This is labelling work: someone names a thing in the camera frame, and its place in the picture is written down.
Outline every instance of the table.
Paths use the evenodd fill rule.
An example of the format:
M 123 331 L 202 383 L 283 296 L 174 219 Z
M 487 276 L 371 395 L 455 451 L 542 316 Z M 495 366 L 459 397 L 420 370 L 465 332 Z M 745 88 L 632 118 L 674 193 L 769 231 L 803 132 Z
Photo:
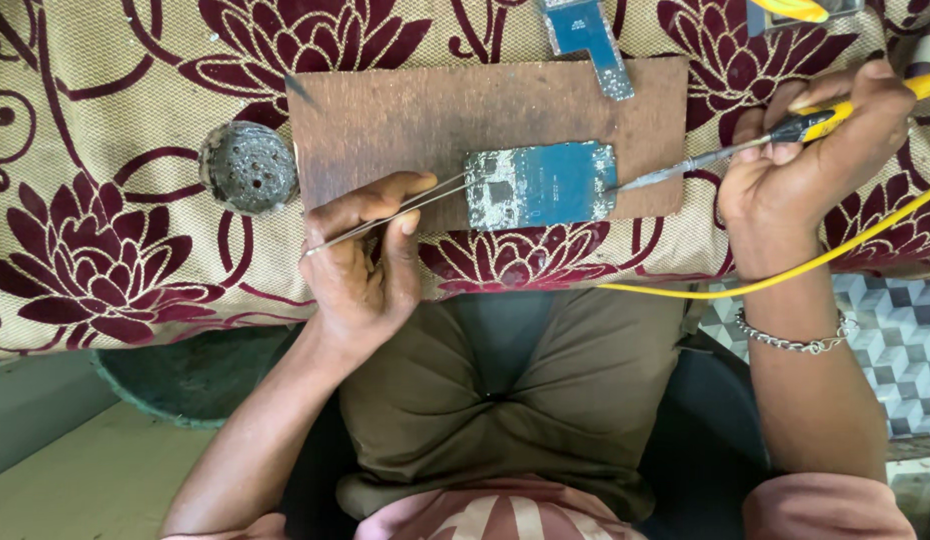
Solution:
M 622 54 L 690 59 L 687 153 L 727 144 L 777 85 L 887 51 L 899 66 L 930 0 L 747 38 L 743 0 L 605 0 Z M 286 72 L 539 62 L 530 0 L 0 2 L 0 359 L 169 343 L 306 320 L 295 269 L 301 202 L 243 217 L 198 185 L 196 149 L 253 120 L 289 138 Z M 432 232 L 423 295 L 704 281 L 734 272 L 715 210 L 717 164 L 686 176 L 675 215 Z M 930 186 L 930 100 L 903 149 L 829 213 L 834 247 Z M 833 271 L 930 276 L 930 205 Z

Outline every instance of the left hand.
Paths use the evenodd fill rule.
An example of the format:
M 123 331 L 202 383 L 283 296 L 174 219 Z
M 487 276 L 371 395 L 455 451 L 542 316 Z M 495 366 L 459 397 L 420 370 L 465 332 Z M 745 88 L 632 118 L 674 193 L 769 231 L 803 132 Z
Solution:
M 334 201 L 305 217 L 305 250 L 353 227 L 398 212 L 409 196 L 433 188 L 431 173 L 399 172 Z M 413 210 L 385 227 L 381 264 L 365 256 L 361 236 L 343 240 L 298 263 L 302 277 L 318 300 L 317 323 L 322 338 L 363 362 L 408 320 L 422 296 L 415 229 L 421 214 Z

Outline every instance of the brown pants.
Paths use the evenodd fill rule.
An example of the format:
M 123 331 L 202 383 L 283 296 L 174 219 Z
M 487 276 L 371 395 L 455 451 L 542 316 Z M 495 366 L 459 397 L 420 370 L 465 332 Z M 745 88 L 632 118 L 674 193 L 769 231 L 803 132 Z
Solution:
M 606 289 L 556 295 L 506 401 L 477 387 L 448 308 L 422 303 L 341 386 L 358 462 L 338 502 L 356 519 L 424 491 L 536 473 L 636 521 L 654 505 L 641 453 L 675 366 L 684 301 Z

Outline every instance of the person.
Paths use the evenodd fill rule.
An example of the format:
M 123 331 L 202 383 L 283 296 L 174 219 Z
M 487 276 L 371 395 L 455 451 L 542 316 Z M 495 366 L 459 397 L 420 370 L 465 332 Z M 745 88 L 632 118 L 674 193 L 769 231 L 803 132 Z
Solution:
M 743 112 L 734 141 L 788 110 L 850 95 L 854 113 L 804 148 L 776 143 L 734 156 L 717 204 L 746 282 L 821 250 L 825 214 L 875 176 L 905 141 L 915 96 L 885 60 L 779 86 Z M 433 187 L 395 173 L 315 208 L 316 246 L 393 215 Z M 636 468 L 676 362 L 681 300 L 606 289 L 558 293 L 537 349 L 507 399 L 484 399 L 469 344 L 440 302 L 422 303 L 419 214 L 390 222 L 380 264 L 362 239 L 303 257 L 318 311 L 234 411 L 165 517 L 170 538 L 283 538 L 275 513 L 309 428 L 340 388 L 364 472 L 338 502 L 360 540 L 639 539 L 651 496 Z M 835 337 L 826 266 L 744 297 L 747 324 L 792 342 Z M 818 355 L 750 339 L 762 435 L 783 474 L 745 500 L 746 537 L 900 539 L 914 532 L 885 485 L 887 436 L 847 343 Z

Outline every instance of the wrist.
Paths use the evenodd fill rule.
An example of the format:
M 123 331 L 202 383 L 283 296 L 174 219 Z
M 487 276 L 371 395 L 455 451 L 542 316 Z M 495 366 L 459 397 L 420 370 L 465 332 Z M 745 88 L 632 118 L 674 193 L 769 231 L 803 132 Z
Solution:
M 363 364 L 375 349 L 343 339 L 327 329 L 321 311 L 308 319 L 302 333 L 295 340 L 289 356 L 312 364 L 314 368 L 327 372 L 331 377 L 343 380 Z
M 747 282 L 781 274 L 821 253 L 814 229 L 729 224 L 727 231 L 738 277 Z

